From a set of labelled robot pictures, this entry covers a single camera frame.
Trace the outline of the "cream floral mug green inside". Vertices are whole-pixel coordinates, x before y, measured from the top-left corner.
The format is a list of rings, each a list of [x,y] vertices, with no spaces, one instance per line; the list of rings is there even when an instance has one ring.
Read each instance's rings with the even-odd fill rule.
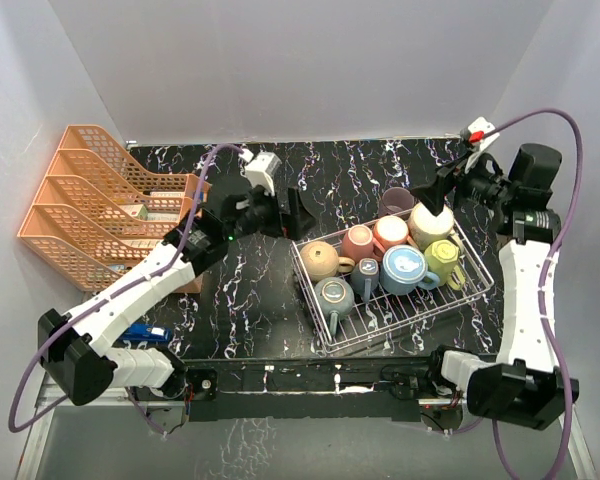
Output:
[[[425,251],[436,241],[451,240],[463,252],[464,246],[454,225],[454,214],[449,207],[444,206],[440,214],[434,215],[422,202],[413,207],[407,220],[410,242],[420,251]]]

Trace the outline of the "mauve purple mug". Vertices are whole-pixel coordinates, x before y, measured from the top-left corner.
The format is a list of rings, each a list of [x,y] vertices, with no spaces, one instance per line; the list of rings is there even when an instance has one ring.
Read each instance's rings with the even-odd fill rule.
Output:
[[[415,203],[415,198],[406,188],[391,187],[380,197],[378,216],[396,215],[411,209]]]

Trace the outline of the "brown ceramic mug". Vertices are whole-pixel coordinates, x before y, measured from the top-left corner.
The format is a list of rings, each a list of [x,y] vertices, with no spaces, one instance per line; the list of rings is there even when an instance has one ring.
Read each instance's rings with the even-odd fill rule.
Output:
[[[356,262],[340,256],[336,248],[324,241],[312,241],[300,250],[300,258],[309,279],[317,283],[339,273],[350,273]]]

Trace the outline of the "salmon pink speckled mug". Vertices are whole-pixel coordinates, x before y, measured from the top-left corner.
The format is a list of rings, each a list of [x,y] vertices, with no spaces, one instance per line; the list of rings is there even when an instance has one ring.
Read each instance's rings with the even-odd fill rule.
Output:
[[[395,215],[387,215],[378,219],[373,227],[373,234],[385,250],[404,244],[417,246],[410,235],[407,222]]]

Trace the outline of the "pink mug cream inside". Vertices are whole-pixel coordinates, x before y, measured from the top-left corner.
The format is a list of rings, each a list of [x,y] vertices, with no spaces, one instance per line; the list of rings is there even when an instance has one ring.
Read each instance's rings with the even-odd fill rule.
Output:
[[[385,252],[385,247],[366,225],[354,225],[343,234],[340,247],[340,254],[343,257],[355,262],[363,258],[373,258],[380,262]]]

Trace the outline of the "yellow green mug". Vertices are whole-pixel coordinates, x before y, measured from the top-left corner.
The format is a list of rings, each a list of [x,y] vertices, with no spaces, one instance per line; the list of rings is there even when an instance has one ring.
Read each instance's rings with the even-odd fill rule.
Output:
[[[466,284],[466,275],[460,265],[460,249],[450,240],[437,240],[424,251],[429,271],[439,277],[439,285],[460,291]]]

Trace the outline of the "light blue mug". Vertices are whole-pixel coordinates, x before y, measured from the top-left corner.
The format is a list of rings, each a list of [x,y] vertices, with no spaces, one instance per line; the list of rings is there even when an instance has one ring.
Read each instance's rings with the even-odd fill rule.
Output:
[[[439,277],[429,271],[422,252],[410,245],[398,245],[383,256],[380,285],[389,294],[402,296],[416,288],[435,289],[439,286]]]

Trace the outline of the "grey green mug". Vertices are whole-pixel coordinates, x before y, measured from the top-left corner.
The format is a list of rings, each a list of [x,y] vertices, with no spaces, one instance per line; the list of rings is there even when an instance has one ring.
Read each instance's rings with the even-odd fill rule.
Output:
[[[335,339],[339,322],[352,311],[355,305],[351,286],[339,277],[320,280],[314,287],[319,309],[327,321],[330,338]]]

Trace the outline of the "small white grey mug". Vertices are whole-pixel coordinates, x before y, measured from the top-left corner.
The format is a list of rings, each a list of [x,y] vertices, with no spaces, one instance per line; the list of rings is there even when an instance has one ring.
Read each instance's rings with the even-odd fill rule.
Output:
[[[380,267],[373,258],[363,258],[350,275],[350,285],[364,303],[369,303],[379,285]]]

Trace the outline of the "white wire dish rack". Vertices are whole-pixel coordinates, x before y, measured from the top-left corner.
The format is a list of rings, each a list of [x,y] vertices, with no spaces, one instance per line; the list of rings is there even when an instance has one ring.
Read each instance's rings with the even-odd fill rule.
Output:
[[[326,354],[352,353],[405,332],[410,325],[456,314],[485,299],[494,279],[459,224],[442,247],[448,267],[411,240],[371,255],[377,235],[356,244],[351,229],[295,242],[297,281]]]

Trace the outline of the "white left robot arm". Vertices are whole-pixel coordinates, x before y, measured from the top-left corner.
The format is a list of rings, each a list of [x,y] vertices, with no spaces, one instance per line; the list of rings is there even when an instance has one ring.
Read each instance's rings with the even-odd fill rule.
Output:
[[[299,240],[316,224],[295,187],[286,203],[264,186],[209,196],[118,281],[65,314],[38,321],[40,364],[76,406],[109,388],[146,387],[166,399],[186,388],[186,366],[165,347],[116,342],[149,309],[223,260],[232,241],[259,233]]]

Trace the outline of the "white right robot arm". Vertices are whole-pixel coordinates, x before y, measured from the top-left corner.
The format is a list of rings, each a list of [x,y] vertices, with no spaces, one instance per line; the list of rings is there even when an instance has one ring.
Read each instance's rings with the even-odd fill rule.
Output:
[[[564,394],[579,395],[576,379],[564,381],[545,331],[553,326],[551,245],[561,220],[547,204],[562,162],[559,151],[537,143],[519,147],[509,172],[486,152],[468,151],[437,169],[434,180],[414,187],[420,204],[440,212],[453,204],[486,207],[497,235],[504,279],[503,334],[494,362],[468,350],[440,346],[429,359],[427,388],[446,397],[463,394],[471,414],[544,430],[565,411]]]

